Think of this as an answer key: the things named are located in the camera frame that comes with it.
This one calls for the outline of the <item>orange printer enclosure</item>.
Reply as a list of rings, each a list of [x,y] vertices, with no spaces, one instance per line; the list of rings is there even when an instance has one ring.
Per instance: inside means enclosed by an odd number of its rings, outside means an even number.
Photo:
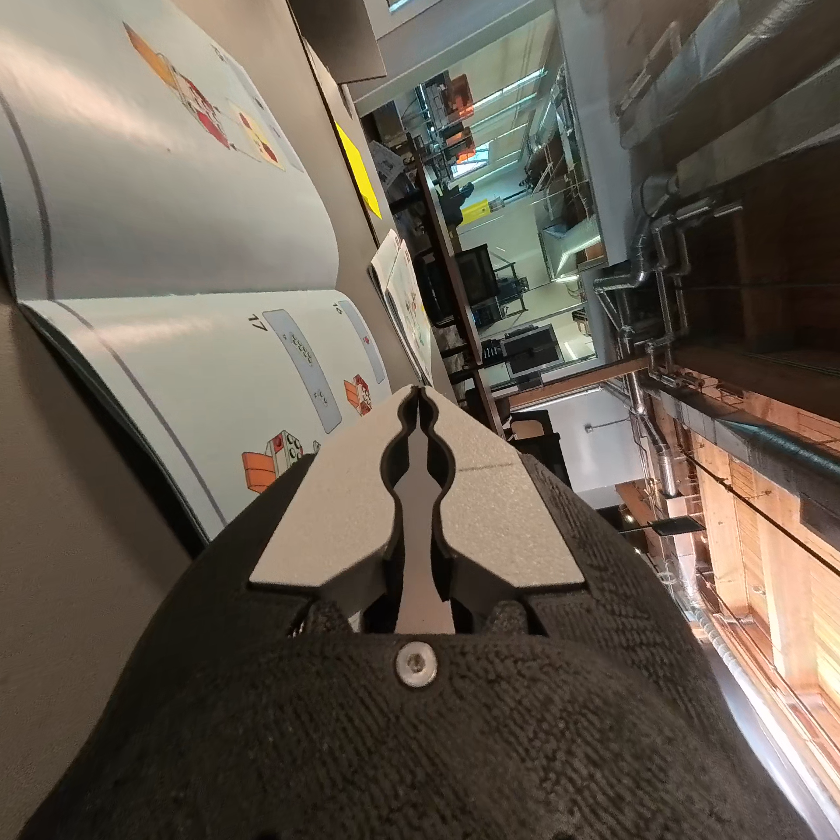
[[[452,77],[445,71],[439,75],[437,85],[444,117],[448,123],[463,121],[473,116],[475,103],[465,73]]]

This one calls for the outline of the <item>large grey ventilation duct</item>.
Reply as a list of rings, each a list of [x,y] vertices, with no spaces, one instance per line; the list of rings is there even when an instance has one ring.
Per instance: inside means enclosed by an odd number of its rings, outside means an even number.
[[[838,57],[839,2],[716,2],[621,118],[633,183],[671,174]]]

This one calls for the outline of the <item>black monitor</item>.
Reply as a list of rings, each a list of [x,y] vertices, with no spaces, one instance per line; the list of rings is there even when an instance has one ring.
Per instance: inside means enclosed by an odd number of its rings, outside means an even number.
[[[481,363],[511,381],[527,380],[565,362],[553,325],[529,325],[481,343]]]
[[[495,298],[499,292],[487,244],[455,254],[470,308]],[[450,325],[455,317],[455,295],[435,260],[414,261],[416,280],[430,322],[436,328]]]

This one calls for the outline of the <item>printed paper leaflet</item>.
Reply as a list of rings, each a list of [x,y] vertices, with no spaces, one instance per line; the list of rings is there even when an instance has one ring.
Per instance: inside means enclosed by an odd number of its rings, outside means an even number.
[[[433,385],[432,327],[406,243],[391,230],[375,252],[369,275],[417,377]]]

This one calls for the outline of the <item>white paper sheet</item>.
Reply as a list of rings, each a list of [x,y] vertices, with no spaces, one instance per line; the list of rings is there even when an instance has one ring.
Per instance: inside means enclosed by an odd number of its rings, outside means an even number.
[[[397,179],[405,174],[403,158],[388,146],[375,140],[368,141],[368,148],[383,190],[387,193]]]

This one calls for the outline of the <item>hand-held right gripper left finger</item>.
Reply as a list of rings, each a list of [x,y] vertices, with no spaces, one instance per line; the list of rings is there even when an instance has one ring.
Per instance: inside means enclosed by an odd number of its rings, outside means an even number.
[[[376,603],[398,614],[403,596],[403,507],[417,386],[406,386],[321,447],[248,582],[315,595],[347,616]]]

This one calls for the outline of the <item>long dark wooden desk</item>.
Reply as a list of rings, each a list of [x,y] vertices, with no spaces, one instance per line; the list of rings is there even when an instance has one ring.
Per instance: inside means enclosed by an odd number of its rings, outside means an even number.
[[[480,339],[472,318],[466,288],[459,272],[448,231],[444,226],[443,212],[433,190],[434,184],[424,166],[422,146],[410,133],[406,136],[406,143],[413,157],[415,183],[423,203],[429,244],[444,286],[448,289],[452,303],[451,319],[460,338],[459,345],[446,348],[441,352],[445,359],[454,359],[459,355],[463,357],[464,364],[459,371],[448,371],[449,380],[452,385],[472,383],[472,390],[476,392],[480,405],[478,419],[499,437],[505,438],[497,403],[487,383]]]

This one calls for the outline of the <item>lego instruction booklet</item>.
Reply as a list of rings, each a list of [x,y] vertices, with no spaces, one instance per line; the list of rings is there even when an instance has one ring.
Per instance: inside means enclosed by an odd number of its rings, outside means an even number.
[[[392,394],[328,211],[245,69],[173,2],[2,2],[16,301],[202,540]]]

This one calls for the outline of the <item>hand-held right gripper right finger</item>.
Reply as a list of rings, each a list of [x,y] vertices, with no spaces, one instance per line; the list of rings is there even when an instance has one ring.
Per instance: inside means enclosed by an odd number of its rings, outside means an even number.
[[[500,602],[575,592],[585,576],[519,452],[426,386],[427,471],[439,487],[432,569],[442,599],[471,618]]]

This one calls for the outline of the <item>silver metal pipe run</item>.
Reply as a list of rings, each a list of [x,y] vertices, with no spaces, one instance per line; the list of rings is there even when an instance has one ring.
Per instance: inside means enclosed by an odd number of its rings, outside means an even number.
[[[629,273],[611,273],[594,281],[595,298],[602,305],[616,332],[622,358],[637,356],[641,348],[647,376],[667,387],[687,387],[690,379],[676,371],[675,348],[690,335],[684,279],[691,271],[687,233],[710,219],[738,215],[743,203],[722,203],[717,196],[706,196],[677,209],[647,217],[633,240]],[[631,320],[629,293],[655,282],[663,333],[660,337],[638,338]]]

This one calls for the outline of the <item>grey box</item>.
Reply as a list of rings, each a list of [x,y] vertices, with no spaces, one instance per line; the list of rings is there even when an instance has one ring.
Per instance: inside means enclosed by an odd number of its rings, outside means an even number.
[[[386,78],[364,1],[288,1],[304,39],[340,85]]]

